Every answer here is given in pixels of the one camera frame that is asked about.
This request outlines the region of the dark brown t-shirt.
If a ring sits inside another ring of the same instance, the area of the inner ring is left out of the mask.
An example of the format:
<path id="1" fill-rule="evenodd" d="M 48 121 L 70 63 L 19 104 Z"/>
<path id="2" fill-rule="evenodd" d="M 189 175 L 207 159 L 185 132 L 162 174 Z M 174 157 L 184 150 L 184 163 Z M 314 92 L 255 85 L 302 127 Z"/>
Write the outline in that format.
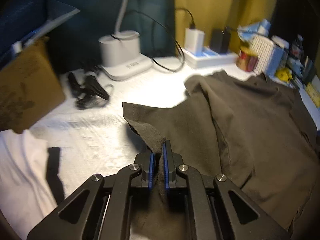
<path id="1" fill-rule="evenodd" d="M 319 239 L 319 138 L 297 90 L 265 75 L 194 75 L 172 108 L 123 103 L 123 116 L 161 157 L 165 139 L 207 176 L 225 174 L 292 239 Z"/>

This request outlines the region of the white garment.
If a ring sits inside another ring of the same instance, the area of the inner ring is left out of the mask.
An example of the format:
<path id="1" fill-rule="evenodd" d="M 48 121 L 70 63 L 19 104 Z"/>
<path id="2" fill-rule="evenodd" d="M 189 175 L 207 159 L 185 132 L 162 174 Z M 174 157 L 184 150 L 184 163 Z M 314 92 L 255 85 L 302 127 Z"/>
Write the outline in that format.
<path id="1" fill-rule="evenodd" d="M 48 143 L 29 130 L 1 132 L 1 212 L 21 239 L 57 207 L 48 157 Z"/>

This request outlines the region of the brown cardboard box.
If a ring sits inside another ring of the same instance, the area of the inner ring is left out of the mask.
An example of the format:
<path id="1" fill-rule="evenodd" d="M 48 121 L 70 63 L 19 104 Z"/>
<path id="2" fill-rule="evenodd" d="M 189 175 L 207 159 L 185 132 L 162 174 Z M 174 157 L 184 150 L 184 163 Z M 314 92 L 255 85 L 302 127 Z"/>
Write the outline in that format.
<path id="1" fill-rule="evenodd" d="M 64 102 L 49 61 L 48 40 L 39 39 L 1 70 L 1 131 L 22 133 Z"/>

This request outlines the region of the red round tin can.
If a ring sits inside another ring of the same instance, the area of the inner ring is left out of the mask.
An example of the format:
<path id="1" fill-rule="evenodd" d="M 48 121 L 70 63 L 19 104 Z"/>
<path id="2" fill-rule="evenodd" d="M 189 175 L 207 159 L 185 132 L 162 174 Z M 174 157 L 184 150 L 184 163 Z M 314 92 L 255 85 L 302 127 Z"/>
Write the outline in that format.
<path id="1" fill-rule="evenodd" d="M 236 65 L 243 71 L 252 72 L 258 62 L 258 55 L 255 51 L 248 47 L 241 46 L 239 50 L 239 57 L 236 61 Z"/>

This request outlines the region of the yellow snack bag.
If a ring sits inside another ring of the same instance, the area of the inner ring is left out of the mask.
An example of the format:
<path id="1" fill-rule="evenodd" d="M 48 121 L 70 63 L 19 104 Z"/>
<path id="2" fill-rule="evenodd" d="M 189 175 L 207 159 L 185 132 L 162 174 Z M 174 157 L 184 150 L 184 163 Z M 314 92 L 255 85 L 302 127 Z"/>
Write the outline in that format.
<path id="1" fill-rule="evenodd" d="M 287 67 L 278 68 L 275 73 L 275 77 L 280 81 L 290 83 L 290 81 L 292 80 L 292 70 Z"/>

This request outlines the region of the white power strip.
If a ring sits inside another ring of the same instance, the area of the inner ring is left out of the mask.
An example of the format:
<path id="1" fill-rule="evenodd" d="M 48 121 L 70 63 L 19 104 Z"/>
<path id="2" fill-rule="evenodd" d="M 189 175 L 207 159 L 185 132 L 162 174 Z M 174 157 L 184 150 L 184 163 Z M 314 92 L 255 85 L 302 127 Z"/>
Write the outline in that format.
<path id="1" fill-rule="evenodd" d="M 205 68 L 221 66 L 225 64 L 234 64 L 238 59 L 238 54 L 228 51 L 224 54 L 216 53 L 208 47 L 203 47 L 200 55 L 194 55 L 186 49 L 182 49 L 185 55 L 185 61 L 191 68 Z"/>

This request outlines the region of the white desk lamp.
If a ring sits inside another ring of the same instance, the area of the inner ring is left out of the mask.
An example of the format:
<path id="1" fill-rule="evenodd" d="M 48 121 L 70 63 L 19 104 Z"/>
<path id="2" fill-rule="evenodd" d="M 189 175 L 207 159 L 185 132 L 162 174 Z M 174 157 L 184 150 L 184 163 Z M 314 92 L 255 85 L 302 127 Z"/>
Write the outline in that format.
<path id="1" fill-rule="evenodd" d="M 140 34 L 133 30 L 120 30 L 128 1 L 121 2 L 114 33 L 99 38 L 101 68 L 114 81 L 127 80 L 152 66 L 152 59 L 140 52 Z"/>

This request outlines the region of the black power adapter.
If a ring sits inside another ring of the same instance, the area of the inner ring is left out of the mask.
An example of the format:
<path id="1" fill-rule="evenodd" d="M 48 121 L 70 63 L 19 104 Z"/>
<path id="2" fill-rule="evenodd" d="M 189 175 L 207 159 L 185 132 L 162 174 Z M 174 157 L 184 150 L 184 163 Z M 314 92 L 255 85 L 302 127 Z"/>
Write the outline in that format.
<path id="1" fill-rule="evenodd" d="M 231 33 L 227 28 L 213 29 L 209 47 L 218 54 L 225 54 L 228 51 L 230 39 Z"/>

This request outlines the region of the white perforated plastic basket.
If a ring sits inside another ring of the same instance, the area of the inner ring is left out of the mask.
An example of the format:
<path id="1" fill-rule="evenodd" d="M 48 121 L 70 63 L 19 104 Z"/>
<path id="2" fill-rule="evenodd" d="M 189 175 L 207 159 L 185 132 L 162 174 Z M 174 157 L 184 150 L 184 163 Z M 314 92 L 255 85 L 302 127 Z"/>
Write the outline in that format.
<path id="1" fill-rule="evenodd" d="M 258 55 L 258 61 L 253 72 L 274 77 L 283 57 L 284 49 L 271 39 L 258 35 L 253 38 L 249 48 Z"/>

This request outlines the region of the white usb charger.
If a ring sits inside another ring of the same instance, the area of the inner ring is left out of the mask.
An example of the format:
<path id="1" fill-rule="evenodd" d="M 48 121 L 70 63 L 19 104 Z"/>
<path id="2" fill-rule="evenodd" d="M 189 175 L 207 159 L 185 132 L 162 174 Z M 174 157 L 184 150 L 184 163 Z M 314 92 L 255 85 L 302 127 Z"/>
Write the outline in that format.
<path id="1" fill-rule="evenodd" d="M 202 53 L 205 33 L 199 29 L 185 29 L 184 48 L 195 56 Z"/>

